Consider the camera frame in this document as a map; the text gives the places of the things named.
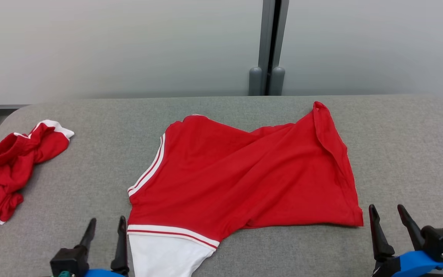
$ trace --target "white panel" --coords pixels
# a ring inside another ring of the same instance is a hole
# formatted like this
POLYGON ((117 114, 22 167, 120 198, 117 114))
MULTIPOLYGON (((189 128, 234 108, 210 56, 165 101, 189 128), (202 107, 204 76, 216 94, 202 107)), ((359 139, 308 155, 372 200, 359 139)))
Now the white panel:
POLYGON ((0 105, 247 95, 262 0, 0 0, 0 105))
POLYGON ((290 0, 284 95, 443 96, 443 0, 290 0))

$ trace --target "crumpled red clothing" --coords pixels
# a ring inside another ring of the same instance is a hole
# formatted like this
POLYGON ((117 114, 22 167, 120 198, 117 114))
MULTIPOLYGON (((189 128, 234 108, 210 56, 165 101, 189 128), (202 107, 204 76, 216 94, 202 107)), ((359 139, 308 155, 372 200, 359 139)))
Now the crumpled red clothing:
POLYGON ((11 133, 0 142, 0 224, 10 219, 23 202, 18 191, 30 179, 33 165, 63 152, 73 135, 59 122, 44 120, 28 135, 11 133))

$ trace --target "gray table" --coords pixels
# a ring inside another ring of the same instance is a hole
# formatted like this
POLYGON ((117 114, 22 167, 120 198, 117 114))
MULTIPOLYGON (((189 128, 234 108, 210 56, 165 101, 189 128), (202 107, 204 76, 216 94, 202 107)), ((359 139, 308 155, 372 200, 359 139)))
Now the gray table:
POLYGON ((0 226, 0 277, 49 275, 49 260, 59 248, 79 242, 91 217, 98 223, 89 262, 108 268, 119 216, 130 211, 127 189, 150 165, 158 137, 170 123, 198 113, 251 131, 295 122, 315 100, 330 109, 348 146, 365 226, 238 231, 195 277, 369 276, 374 260, 367 207, 372 203, 397 254, 413 250, 397 204, 404 204, 418 225, 443 227, 443 100, 325 96, 49 103, 24 107, 0 127, 0 141, 12 132, 28 133, 43 119, 76 133, 64 153, 35 167, 23 190, 25 201, 0 226))

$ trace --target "red fabric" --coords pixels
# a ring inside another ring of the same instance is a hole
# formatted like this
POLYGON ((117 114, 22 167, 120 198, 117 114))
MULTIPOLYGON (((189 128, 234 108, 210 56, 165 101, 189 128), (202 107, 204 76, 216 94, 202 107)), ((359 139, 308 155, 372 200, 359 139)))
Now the red fabric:
POLYGON ((34 164, 42 163, 63 152, 72 132, 57 122, 40 122, 28 135, 12 133, 0 142, 0 220, 6 222, 13 215, 23 196, 17 191, 23 188, 32 175, 34 164))
POLYGON ((184 228, 218 242, 241 228, 363 226, 346 146, 320 102, 297 123, 252 132, 188 116, 162 143, 158 169, 130 189, 130 225, 184 228))

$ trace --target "red and white garment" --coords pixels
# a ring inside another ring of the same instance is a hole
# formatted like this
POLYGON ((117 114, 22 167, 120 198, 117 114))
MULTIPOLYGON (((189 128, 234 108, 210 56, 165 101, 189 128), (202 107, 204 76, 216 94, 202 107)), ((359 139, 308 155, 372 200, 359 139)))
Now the red and white garment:
POLYGON ((177 121, 128 193, 137 277, 189 277, 238 229, 363 226, 346 146, 320 102, 297 123, 252 132, 177 121))
POLYGON ((12 133, 0 142, 0 224, 10 219, 23 202, 17 191, 30 179, 33 165, 63 152, 73 135, 57 121, 44 120, 28 135, 12 133))

